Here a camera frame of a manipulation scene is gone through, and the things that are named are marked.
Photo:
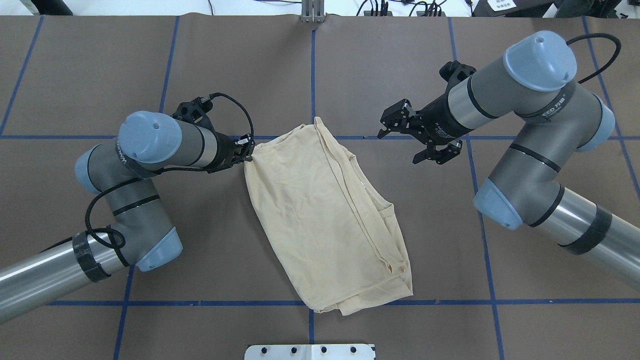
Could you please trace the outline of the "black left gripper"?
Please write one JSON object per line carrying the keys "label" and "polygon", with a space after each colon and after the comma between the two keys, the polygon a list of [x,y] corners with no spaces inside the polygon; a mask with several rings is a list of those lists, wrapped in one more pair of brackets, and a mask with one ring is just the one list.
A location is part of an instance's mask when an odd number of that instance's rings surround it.
{"label": "black left gripper", "polygon": [[194,162],[183,166],[185,171],[205,171],[206,173],[218,173],[222,170],[253,160],[253,152],[256,146],[254,124],[246,108],[232,96],[224,96],[227,100],[238,106],[246,116],[249,124],[249,133],[233,140],[224,133],[217,132],[208,116],[214,107],[217,96],[197,96],[189,102],[181,102],[171,117],[183,123],[194,126],[201,137],[201,150]]}

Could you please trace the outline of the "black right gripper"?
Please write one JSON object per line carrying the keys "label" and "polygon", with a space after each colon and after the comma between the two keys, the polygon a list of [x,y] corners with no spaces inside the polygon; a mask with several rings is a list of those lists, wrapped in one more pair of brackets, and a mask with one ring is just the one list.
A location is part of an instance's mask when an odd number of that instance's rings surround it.
{"label": "black right gripper", "polygon": [[462,151],[459,138],[470,133],[471,129],[455,119],[448,95],[450,90],[470,78],[476,71],[473,66],[459,61],[444,64],[439,69],[439,75],[446,80],[445,93],[418,111],[413,109],[406,98],[385,109],[380,119],[383,128],[377,134],[378,139],[391,132],[414,137],[426,148],[414,155],[413,164],[429,160],[442,165],[457,157]]}

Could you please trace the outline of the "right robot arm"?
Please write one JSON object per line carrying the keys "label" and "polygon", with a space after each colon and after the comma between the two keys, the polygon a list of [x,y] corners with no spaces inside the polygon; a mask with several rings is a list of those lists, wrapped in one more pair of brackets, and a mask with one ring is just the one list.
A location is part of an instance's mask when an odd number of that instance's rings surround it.
{"label": "right robot arm", "polygon": [[569,44],[540,30],[481,69],[449,61],[439,69],[443,94],[419,110],[406,98],[391,105],[377,137],[409,135],[425,146],[414,164],[442,165],[461,153],[462,136],[515,114],[524,126],[478,189],[474,207],[509,230],[536,228],[638,289],[638,227],[556,181],[573,153],[594,150],[616,125],[605,102],[575,80]]}

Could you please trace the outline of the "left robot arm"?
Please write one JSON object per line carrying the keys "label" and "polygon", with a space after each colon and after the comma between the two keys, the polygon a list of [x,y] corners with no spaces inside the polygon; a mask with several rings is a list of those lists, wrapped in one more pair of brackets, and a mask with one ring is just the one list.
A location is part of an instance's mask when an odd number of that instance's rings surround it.
{"label": "left robot arm", "polygon": [[215,92],[182,102],[172,115],[136,111],[118,135],[75,163],[77,181],[94,198],[84,229],[1,271],[1,322],[7,323],[87,285],[135,266],[148,272],[183,250],[153,178],[170,172],[218,173],[250,161],[255,128],[232,139],[217,132],[208,112]]}

